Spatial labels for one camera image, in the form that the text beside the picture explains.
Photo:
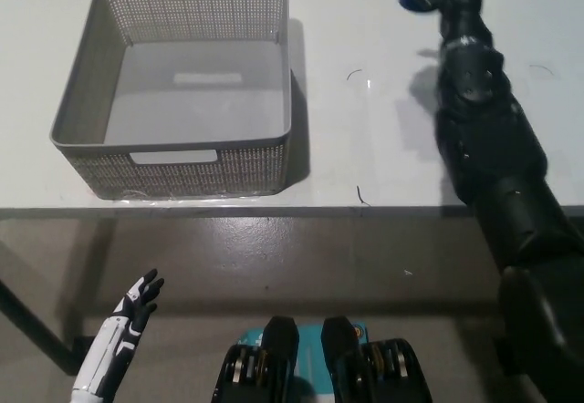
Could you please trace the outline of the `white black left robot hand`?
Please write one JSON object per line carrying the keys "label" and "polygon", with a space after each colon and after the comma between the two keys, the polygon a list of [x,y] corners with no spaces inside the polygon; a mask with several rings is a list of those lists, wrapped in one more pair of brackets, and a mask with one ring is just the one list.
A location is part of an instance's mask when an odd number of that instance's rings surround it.
{"label": "white black left robot hand", "polygon": [[114,400],[163,285],[164,279],[152,269],[122,297],[89,347],[70,394],[71,403]]}

